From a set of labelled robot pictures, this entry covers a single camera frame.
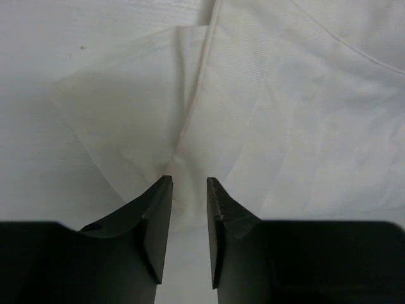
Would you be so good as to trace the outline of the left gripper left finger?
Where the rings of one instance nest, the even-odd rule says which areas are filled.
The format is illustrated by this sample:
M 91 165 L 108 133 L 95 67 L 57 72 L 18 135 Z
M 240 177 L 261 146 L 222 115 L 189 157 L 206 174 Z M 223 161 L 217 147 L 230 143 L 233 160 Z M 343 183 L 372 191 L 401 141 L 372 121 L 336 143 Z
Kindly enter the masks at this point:
M 172 178 L 76 231 L 1 223 L 2 303 L 153 303 L 162 282 Z

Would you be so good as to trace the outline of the white pleated skirt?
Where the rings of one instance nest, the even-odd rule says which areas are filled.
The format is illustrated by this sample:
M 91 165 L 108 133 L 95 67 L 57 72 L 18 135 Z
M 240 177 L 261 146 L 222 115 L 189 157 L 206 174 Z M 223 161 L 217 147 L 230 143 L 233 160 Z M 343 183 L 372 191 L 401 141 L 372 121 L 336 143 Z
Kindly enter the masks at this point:
M 217 1 L 53 100 L 125 201 L 173 177 L 176 229 L 204 224 L 208 177 L 264 219 L 404 224 L 403 1 Z

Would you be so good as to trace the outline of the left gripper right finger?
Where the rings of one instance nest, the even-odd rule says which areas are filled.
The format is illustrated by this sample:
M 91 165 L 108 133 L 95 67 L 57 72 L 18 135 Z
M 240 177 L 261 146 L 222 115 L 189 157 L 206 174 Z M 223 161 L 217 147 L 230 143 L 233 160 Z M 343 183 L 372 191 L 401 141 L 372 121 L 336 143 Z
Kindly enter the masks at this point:
M 404 230 L 390 222 L 262 220 L 207 179 L 220 303 L 403 303 Z

